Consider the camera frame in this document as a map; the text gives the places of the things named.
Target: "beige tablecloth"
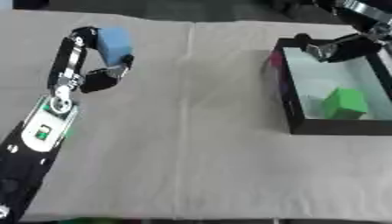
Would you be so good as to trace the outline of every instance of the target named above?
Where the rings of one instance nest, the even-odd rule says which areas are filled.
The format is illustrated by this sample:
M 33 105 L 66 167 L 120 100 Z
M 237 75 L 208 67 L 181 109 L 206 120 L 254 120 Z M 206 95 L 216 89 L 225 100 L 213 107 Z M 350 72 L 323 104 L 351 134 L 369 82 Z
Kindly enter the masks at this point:
M 392 138 L 291 136 L 260 67 L 278 38 L 346 26 L 179 23 L 0 12 L 0 133 L 46 92 L 61 39 L 83 25 L 128 29 L 136 61 L 81 113 L 27 220 L 334 218 L 392 221 Z M 87 69 L 101 67 L 97 53 Z

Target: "green cube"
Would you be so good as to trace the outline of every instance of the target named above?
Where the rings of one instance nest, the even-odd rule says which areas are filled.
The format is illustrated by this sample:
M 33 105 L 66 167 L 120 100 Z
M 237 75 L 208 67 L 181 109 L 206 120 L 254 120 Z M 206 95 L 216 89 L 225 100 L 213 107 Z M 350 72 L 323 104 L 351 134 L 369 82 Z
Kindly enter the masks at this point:
M 336 88 L 322 107 L 326 119 L 356 120 L 368 112 L 363 93 L 350 88 Z

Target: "robotic arm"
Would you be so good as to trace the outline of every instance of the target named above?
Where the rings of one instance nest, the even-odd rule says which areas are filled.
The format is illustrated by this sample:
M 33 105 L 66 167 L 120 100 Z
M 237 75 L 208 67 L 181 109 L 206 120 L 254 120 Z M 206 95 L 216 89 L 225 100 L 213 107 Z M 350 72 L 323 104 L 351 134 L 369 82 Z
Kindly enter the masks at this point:
M 49 94 L 38 100 L 30 114 L 0 144 L 0 223 L 21 219 L 52 167 L 79 112 L 72 92 L 111 88 L 130 70 L 134 57 L 129 51 L 111 62 L 109 68 L 81 74 L 88 48 L 99 50 L 102 55 L 103 50 L 108 50 L 100 48 L 99 32 L 94 27 L 82 27 L 63 39 L 49 73 Z
M 320 62 L 340 62 L 378 53 L 392 42 L 392 2 L 389 0 L 313 0 L 357 33 L 317 45 L 307 34 L 296 36 L 302 51 Z

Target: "blue cube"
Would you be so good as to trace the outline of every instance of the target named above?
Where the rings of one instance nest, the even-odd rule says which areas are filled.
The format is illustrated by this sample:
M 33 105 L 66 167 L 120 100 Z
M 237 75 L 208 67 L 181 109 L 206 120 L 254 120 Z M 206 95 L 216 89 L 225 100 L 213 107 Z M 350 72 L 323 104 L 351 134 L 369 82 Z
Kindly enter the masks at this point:
M 120 65 L 123 56 L 132 54 L 130 35 L 119 27 L 100 29 L 97 48 L 108 67 Z

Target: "black box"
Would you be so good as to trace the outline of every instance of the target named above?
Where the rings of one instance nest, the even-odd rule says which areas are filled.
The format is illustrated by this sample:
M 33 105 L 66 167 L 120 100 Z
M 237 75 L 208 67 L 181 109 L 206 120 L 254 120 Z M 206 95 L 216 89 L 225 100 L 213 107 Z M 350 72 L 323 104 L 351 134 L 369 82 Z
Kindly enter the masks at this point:
M 327 40 L 316 40 L 324 44 Z M 392 136 L 392 77 L 378 54 L 319 63 L 292 38 L 280 38 L 271 54 L 290 127 L 296 135 Z M 330 120 L 316 109 L 337 87 L 364 93 L 369 113 L 360 120 Z

